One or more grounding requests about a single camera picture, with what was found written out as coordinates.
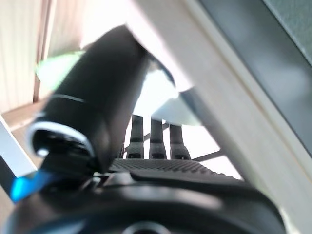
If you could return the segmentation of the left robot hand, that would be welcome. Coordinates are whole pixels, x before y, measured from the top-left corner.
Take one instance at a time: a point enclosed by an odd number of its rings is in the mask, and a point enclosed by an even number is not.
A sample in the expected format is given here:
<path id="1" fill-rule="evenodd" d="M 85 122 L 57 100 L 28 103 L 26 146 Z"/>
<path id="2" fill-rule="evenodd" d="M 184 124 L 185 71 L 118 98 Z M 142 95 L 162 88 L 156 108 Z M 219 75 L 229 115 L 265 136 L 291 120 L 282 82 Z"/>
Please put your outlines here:
<path id="1" fill-rule="evenodd" d="M 180 124 L 133 110 L 151 54 L 125 26 L 78 60 L 28 130 L 43 158 L 16 177 L 4 234 L 284 234 L 276 206 L 252 185 L 191 158 Z"/>

